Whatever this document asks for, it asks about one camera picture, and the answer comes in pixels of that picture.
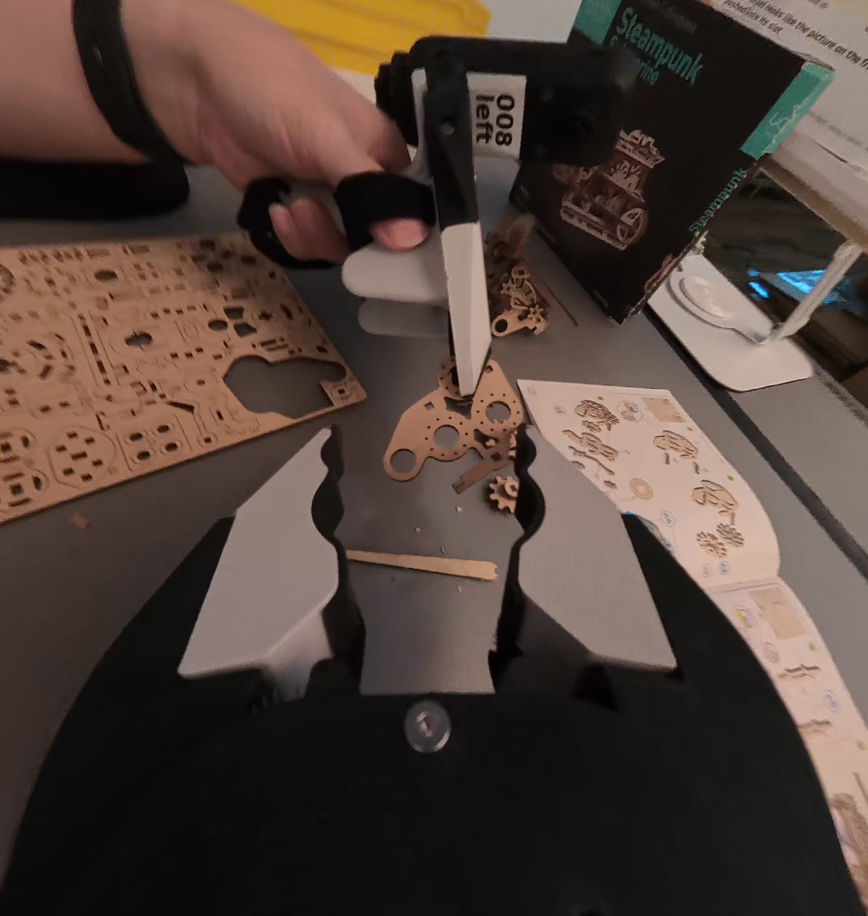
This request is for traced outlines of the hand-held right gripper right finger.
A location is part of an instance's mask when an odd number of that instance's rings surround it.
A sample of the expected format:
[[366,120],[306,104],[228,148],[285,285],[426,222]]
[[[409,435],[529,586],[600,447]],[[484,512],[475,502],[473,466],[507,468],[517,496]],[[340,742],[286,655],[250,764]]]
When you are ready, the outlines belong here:
[[535,426],[517,436],[521,535],[511,548],[490,671],[677,669],[623,516]]

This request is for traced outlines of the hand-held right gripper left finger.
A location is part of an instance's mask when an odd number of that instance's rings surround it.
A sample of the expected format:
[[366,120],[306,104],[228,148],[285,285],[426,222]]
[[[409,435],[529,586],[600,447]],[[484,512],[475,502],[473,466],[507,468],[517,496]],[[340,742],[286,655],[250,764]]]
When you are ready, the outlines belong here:
[[337,530],[341,432],[322,429],[234,513],[179,661],[187,681],[256,671],[284,701],[357,688],[366,627]]

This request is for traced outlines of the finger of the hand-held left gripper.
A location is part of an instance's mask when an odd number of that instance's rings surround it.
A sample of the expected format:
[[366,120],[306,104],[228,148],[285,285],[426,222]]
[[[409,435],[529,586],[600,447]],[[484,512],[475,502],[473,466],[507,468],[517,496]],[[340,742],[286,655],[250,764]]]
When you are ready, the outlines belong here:
[[443,229],[440,246],[458,388],[462,396],[472,396],[492,345],[481,223],[458,223]]

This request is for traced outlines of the perforated wooden plate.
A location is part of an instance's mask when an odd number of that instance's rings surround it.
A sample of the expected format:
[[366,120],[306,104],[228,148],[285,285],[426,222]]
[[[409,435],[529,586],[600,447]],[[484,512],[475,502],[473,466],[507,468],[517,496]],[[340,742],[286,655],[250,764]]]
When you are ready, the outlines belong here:
[[414,479],[428,460],[450,463],[477,446],[490,445],[509,432],[517,434],[524,411],[504,371],[489,360],[474,395],[462,396],[455,362],[438,372],[436,387],[408,407],[399,419],[382,464],[398,482]]

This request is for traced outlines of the partly built wooden model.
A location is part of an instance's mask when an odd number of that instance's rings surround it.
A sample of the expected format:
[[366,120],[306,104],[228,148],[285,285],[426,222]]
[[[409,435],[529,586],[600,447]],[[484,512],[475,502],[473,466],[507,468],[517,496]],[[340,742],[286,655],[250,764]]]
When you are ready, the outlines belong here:
[[578,326],[573,313],[524,257],[536,225],[533,215],[522,214],[485,236],[486,286],[494,338],[519,332],[538,336],[548,328],[552,311],[561,312]]

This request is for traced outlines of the black model kit box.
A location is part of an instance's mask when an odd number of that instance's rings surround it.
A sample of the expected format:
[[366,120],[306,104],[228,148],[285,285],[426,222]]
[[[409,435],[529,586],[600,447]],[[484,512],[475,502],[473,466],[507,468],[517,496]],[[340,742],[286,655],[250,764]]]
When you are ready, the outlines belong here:
[[581,2],[572,47],[638,62],[611,155],[521,166],[511,201],[613,320],[640,312],[834,78],[707,2]]

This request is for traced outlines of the wooden parts sheet with cutout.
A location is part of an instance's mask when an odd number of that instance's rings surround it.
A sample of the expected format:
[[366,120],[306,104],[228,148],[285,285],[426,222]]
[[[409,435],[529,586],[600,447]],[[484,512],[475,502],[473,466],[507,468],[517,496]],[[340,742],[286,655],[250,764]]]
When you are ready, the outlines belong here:
[[[250,357],[341,378],[258,414],[224,381]],[[0,247],[0,525],[366,399],[243,232]]]

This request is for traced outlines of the person's left hand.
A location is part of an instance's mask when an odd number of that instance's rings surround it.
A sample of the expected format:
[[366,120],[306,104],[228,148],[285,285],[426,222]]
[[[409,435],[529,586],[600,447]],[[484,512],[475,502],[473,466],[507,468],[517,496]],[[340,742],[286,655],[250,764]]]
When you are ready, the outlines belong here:
[[225,2],[122,3],[147,112],[189,163],[237,189],[264,177],[335,189],[402,173],[394,123],[278,25]]

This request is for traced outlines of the thin wooden stick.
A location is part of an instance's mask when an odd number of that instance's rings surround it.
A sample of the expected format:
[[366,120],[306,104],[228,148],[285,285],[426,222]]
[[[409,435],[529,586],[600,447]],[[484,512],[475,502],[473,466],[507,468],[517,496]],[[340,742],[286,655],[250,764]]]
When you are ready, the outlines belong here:
[[466,578],[483,582],[495,581],[498,576],[497,566],[493,562],[487,561],[454,559],[445,556],[438,557],[367,552],[354,549],[349,549],[345,553],[350,562],[387,568]]

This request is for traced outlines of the illustrated instruction manual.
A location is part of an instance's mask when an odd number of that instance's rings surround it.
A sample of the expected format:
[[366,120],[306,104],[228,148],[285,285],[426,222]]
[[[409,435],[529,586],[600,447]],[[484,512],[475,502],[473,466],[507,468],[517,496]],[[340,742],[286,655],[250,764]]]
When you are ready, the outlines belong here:
[[769,675],[815,765],[868,914],[868,727],[779,576],[779,543],[753,489],[668,390],[525,379],[518,387],[543,437],[643,521]]

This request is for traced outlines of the yellow plastic bin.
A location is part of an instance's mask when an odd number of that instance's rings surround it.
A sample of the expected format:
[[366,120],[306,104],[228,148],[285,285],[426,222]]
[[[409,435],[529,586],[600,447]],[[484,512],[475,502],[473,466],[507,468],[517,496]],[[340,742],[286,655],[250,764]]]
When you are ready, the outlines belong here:
[[279,1],[266,9],[329,66],[365,74],[421,38],[481,38],[492,17],[478,1]]

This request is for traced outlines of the white desktop stand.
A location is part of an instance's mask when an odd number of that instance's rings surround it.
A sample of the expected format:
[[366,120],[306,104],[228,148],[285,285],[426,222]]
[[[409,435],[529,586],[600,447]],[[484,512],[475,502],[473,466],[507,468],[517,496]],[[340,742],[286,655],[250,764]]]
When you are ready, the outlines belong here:
[[811,378],[814,364],[792,341],[829,300],[862,255],[845,241],[786,319],[772,322],[704,254],[696,235],[649,310],[673,334],[705,375],[731,392],[748,392]]

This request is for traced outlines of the white printed sign board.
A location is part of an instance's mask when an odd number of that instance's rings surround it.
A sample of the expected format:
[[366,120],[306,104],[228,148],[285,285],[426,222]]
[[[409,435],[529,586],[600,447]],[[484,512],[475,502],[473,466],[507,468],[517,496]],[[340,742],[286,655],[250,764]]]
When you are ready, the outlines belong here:
[[834,71],[798,131],[868,173],[868,1],[714,1],[711,6]]

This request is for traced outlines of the black wristband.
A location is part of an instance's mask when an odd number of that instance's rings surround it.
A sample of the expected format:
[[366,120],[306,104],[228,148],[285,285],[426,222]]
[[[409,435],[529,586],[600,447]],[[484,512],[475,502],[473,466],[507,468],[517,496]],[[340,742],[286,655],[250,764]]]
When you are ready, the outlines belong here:
[[146,106],[125,38],[121,1],[72,1],[72,31],[90,95],[117,139],[149,160],[184,167]]

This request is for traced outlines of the black ribbed wrist rest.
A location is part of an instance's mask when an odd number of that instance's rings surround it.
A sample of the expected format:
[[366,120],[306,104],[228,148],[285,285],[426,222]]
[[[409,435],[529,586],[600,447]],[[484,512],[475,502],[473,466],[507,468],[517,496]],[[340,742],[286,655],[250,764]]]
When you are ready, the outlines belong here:
[[0,220],[122,222],[188,202],[182,166],[31,162],[0,158]]

